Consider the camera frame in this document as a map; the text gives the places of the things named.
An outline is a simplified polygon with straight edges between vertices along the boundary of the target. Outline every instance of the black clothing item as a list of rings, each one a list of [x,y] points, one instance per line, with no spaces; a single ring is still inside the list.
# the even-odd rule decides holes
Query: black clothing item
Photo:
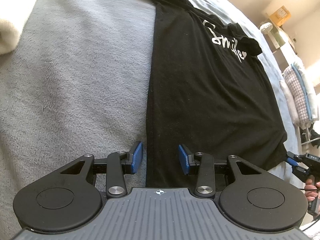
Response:
[[[194,187],[178,145],[216,159],[238,155],[264,169],[285,159],[286,132],[261,48],[188,0],[156,5],[147,103],[147,187]]]

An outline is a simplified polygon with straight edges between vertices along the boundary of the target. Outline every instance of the fuzzy gray fabric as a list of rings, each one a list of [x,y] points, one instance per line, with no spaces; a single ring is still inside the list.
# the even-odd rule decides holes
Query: fuzzy gray fabric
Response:
[[[190,0],[238,22],[262,47],[288,140],[297,138],[281,73],[260,31],[226,0]],[[27,184],[90,153],[146,145],[145,114],[155,7],[149,0],[37,0],[16,51],[0,56],[0,239],[20,230],[12,210]],[[145,183],[146,158],[128,187]],[[284,163],[273,174],[292,182]],[[97,186],[104,189],[103,176]]]

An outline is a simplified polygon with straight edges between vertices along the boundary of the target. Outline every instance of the black handle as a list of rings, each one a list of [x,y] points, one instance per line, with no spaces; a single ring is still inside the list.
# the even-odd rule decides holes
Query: black handle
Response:
[[[316,185],[317,182],[320,181],[319,177],[315,177],[315,180],[312,180],[312,185]],[[308,213],[312,216],[316,216],[319,214],[320,207],[320,198],[319,196],[315,198],[315,200],[308,203]]]

